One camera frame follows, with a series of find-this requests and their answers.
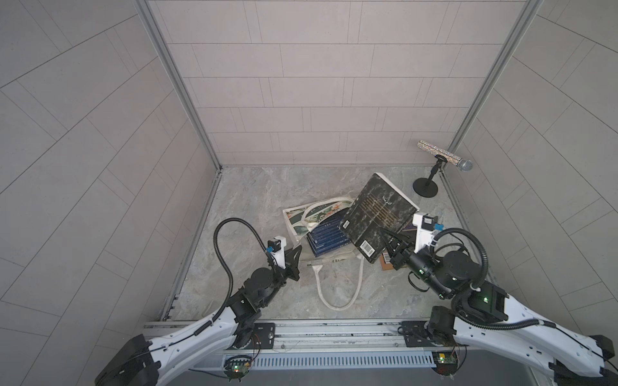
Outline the brown and black book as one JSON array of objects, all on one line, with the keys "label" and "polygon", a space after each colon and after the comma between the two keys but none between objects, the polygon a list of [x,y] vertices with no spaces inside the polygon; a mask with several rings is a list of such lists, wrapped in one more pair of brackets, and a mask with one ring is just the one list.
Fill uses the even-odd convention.
[{"label": "brown and black book", "polygon": [[394,267],[389,261],[389,256],[387,253],[383,253],[380,257],[381,269],[384,271],[393,270]]}]

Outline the floral canvas tote bag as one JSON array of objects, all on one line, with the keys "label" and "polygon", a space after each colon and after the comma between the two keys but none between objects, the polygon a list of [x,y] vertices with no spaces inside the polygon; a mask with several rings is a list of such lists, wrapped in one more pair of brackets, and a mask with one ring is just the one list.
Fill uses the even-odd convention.
[{"label": "floral canvas tote bag", "polygon": [[[344,235],[341,226],[341,220],[353,203],[354,199],[349,196],[338,196],[282,210],[284,224],[294,245],[307,241],[314,255],[307,265],[313,269],[320,301],[337,312],[345,311],[355,303],[363,284],[364,257]],[[353,258],[359,260],[357,288],[347,304],[335,306],[323,295],[320,271],[325,265]]]}]

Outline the black marbled thick book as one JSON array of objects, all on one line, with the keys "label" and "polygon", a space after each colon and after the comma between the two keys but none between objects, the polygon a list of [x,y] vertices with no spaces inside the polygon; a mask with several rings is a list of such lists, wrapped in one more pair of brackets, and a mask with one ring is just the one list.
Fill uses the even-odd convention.
[{"label": "black marbled thick book", "polygon": [[391,233],[400,233],[419,211],[401,189],[382,173],[372,175],[341,220],[342,233],[368,263],[373,264],[386,248]]}]

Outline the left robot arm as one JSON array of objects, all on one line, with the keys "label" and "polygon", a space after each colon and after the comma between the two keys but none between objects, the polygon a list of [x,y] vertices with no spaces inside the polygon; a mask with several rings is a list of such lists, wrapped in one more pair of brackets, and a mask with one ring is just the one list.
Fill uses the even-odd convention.
[{"label": "left robot arm", "polygon": [[[233,292],[233,274],[219,247],[219,232],[229,223],[240,223],[253,233],[269,265],[255,270],[237,292]],[[288,281],[299,281],[302,246],[288,249],[283,236],[264,243],[249,222],[231,217],[217,225],[212,242],[229,280],[221,306],[211,315],[171,334],[154,339],[146,339],[142,334],[133,337],[101,370],[94,384],[167,385],[216,352],[246,346],[262,308],[272,302]]]}]

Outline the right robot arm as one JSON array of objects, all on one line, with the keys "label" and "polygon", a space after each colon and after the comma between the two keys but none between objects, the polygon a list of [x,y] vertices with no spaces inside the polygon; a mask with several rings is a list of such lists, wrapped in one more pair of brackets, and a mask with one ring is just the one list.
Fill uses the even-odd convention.
[{"label": "right robot arm", "polygon": [[395,269],[407,266],[450,307],[425,326],[436,345],[473,346],[534,368],[557,385],[615,385],[613,341],[580,335],[543,317],[487,281],[489,257],[469,231],[418,228],[414,237],[381,230]]}]

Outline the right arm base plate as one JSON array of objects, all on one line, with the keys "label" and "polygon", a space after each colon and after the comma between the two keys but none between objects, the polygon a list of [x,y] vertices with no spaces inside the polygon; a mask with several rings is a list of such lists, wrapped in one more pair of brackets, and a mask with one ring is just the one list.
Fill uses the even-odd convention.
[{"label": "right arm base plate", "polygon": [[425,321],[400,322],[398,334],[404,338],[406,347],[452,347],[455,344],[449,335],[428,332]]}]

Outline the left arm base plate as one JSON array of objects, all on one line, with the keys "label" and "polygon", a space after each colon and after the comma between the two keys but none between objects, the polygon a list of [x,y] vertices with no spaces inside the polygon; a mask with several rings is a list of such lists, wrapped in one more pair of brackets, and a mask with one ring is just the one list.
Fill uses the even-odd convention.
[{"label": "left arm base plate", "polygon": [[275,323],[254,323],[239,330],[231,346],[234,350],[272,349],[275,341]]}]

